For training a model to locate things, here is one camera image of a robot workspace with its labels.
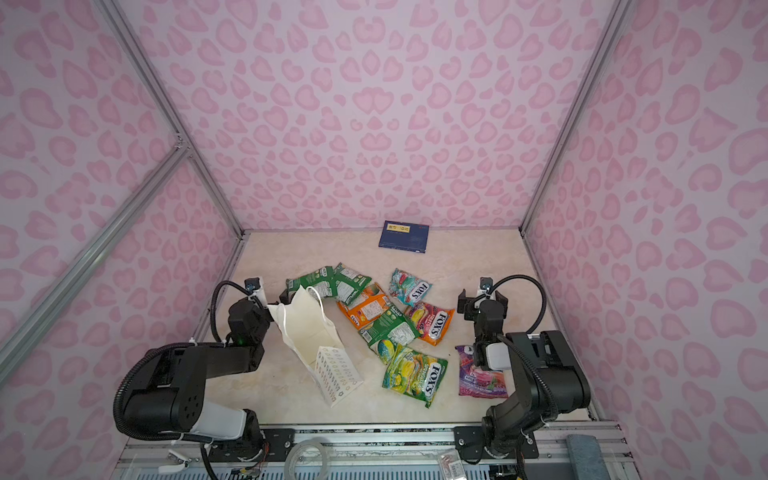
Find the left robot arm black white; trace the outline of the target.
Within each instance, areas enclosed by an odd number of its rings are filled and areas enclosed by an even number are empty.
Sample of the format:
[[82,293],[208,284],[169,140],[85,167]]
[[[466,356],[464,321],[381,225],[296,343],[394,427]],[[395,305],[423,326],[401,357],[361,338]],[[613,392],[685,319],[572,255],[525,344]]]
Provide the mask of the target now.
[[195,442],[207,462],[265,461],[269,440],[256,413],[224,407],[205,393],[210,379],[258,369],[274,324],[270,306],[264,295],[248,294],[229,308],[226,340],[148,350],[116,391],[112,413],[118,431],[135,440]]

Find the aluminium frame strut left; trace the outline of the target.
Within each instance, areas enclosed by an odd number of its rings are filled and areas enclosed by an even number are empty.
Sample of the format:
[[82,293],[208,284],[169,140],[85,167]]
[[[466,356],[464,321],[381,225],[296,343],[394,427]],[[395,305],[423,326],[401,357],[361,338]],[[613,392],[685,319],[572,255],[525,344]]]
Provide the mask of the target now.
[[107,224],[68,265],[63,274],[39,298],[7,341],[1,346],[1,383],[23,365],[42,342],[61,312],[82,291],[95,271],[114,251],[123,237],[160,193],[189,156],[189,145],[181,141],[115,212]]

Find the small clear plastic packet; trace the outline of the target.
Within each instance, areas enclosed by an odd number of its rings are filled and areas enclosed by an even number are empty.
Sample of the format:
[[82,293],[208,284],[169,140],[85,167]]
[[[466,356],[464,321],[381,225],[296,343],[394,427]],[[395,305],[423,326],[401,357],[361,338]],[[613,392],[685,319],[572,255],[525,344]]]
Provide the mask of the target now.
[[456,449],[449,449],[437,455],[437,463],[443,480],[467,480],[467,474]]

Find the yellow green Fox's candy bag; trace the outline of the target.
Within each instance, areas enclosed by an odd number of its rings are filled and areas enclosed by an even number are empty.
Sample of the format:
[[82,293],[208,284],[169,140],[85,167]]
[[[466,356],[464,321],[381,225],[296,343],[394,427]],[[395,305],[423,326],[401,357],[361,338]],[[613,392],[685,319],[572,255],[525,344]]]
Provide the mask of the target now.
[[382,387],[430,408],[448,370],[448,361],[399,345],[388,361]]

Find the purple Fox's berries candy bag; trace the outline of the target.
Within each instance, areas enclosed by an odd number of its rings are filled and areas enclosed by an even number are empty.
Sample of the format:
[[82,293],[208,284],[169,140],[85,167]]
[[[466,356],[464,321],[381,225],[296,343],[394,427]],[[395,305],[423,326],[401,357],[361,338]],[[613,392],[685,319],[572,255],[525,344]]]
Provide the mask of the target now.
[[455,347],[459,358],[458,393],[477,399],[501,399],[507,396],[504,374],[486,371],[474,364],[474,350],[470,345]]

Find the grey foam block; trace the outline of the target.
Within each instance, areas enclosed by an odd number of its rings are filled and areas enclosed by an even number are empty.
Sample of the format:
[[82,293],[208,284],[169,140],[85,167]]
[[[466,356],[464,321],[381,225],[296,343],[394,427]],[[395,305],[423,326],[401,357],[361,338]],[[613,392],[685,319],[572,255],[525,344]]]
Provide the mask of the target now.
[[576,480],[610,480],[598,439],[594,436],[571,434],[566,447]]

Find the clear coiled tube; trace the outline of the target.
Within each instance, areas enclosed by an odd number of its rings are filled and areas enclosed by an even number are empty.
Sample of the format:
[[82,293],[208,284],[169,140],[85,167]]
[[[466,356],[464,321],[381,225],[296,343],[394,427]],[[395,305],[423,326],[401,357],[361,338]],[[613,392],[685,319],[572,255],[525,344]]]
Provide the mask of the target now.
[[319,472],[315,479],[327,480],[330,476],[330,453],[320,438],[312,438],[294,445],[284,462],[283,477],[285,480],[297,480],[298,468],[306,462],[319,463]]

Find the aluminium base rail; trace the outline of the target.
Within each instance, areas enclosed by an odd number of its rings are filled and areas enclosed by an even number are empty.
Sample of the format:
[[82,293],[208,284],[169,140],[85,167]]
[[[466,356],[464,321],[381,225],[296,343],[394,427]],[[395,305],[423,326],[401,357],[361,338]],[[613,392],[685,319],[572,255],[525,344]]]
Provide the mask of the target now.
[[[112,473],[114,479],[281,479],[290,449],[320,438],[330,453],[328,479],[441,479],[437,455],[454,445],[453,429],[470,423],[268,425],[264,462],[203,461],[195,443],[131,440]],[[558,421],[535,433],[539,456],[525,458],[530,479],[575,479],[566,447],[571,434],[598,439],[611,479],[636,479],[638,469],[620,427],[606,421]],[[513,479],[515,459],[463,461],[468,479]],[[315,479],[319,463],[298,468],[298,479]]]

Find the orange snack packet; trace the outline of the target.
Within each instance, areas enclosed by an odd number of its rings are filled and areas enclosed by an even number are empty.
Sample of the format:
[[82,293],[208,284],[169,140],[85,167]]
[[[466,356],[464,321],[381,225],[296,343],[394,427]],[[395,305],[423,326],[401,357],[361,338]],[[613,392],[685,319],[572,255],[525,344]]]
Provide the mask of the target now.
[[393,303],[386,291],[374,282],[369,284],[350,306],[340,301],[337,306],[355,329],[360,330],[381,317]]

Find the green snack packet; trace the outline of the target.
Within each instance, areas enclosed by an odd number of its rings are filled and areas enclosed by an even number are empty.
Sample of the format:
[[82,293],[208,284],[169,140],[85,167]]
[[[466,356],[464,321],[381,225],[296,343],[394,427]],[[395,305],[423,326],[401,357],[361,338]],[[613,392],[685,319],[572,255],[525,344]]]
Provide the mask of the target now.
[[421,336],[412,321],[397,306],[388,308],[374,321],[362,327],[358,334],[385,365],[390,362],[399,346],[408,346]]
[[293,293],[300,288],[312,287],[322,298],[334,298],[345,306],[351,306],[372,282],[371,277],[339,263],[287,279],[286,288],[289,293]]

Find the dark blue booklet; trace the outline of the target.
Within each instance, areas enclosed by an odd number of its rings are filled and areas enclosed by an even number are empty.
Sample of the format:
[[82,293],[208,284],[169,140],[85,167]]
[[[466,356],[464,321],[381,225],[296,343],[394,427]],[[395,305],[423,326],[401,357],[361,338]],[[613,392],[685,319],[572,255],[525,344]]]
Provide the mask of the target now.
[[386,220],[382,227],[378,246],[380,248],[425,253],[430,227]]

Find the white paper bag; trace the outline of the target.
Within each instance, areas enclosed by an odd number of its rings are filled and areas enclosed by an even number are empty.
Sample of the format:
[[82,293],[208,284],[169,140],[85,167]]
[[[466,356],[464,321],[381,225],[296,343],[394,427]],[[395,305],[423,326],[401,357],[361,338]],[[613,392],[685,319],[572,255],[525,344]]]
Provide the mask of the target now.
[[288,304],[268,310],[283,342],[310,372],[326,403],[334,407],[364,381],[326,316],[323,297],[314,287],[300,287]]

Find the green snack packet back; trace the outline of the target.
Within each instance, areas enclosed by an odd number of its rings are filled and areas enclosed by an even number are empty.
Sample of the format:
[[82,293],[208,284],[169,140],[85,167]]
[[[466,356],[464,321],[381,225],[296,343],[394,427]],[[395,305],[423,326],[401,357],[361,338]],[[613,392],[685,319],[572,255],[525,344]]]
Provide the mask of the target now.
[[371,277],[339,263],[287,279],[286,288],[289,293],[293,293],[300,288],[312,287],[322,298],[334,298],[345,306],[351,306],[372,282]]

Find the teal Fox's mint candy bag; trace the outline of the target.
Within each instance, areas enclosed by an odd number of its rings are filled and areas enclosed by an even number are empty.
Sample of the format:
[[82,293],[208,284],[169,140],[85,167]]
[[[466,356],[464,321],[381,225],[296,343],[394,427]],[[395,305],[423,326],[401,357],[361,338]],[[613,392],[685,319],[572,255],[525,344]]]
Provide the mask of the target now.
[[395,269],[388,288],[389,295],[406,306],[415,306],[431,290],[432,284],[416,275]]

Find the pink orange Fox's candy bag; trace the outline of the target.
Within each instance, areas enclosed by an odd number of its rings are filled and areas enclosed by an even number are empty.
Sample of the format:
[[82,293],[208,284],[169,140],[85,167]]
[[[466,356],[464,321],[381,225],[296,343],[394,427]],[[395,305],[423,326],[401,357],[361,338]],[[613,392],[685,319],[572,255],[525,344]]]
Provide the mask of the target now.
[[439,345],[445,337],[455,310],[419,302],[405,310],[406,318],[420,333],[419,338],[433,346]]

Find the green snack packet front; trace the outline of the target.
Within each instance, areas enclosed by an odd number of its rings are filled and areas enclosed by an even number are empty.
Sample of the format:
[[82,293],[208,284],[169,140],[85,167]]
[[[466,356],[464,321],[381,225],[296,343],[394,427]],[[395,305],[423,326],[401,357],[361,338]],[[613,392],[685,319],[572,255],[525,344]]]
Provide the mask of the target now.
[[399,346],[408,346],[421,336],[412,321],[397,306],[388,308],[374,321],[362,327],[358,334],[385,365],[390,362]]

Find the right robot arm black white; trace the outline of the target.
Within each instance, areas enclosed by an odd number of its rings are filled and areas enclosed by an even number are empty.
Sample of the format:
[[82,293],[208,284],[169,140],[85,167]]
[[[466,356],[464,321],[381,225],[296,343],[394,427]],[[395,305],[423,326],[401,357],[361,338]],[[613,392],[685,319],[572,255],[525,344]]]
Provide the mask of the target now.
[[507,304],[465,292],[457,299],[457,311],[474,324],[477,365],[489,369],[487,349],[500,347],[508,355],[514,384],[506,400],[488,408],[480,425],[453,429],[455,448],[470,464],[537,458],[535,432],[591,403],[586,375],[562,332],[505,333]]

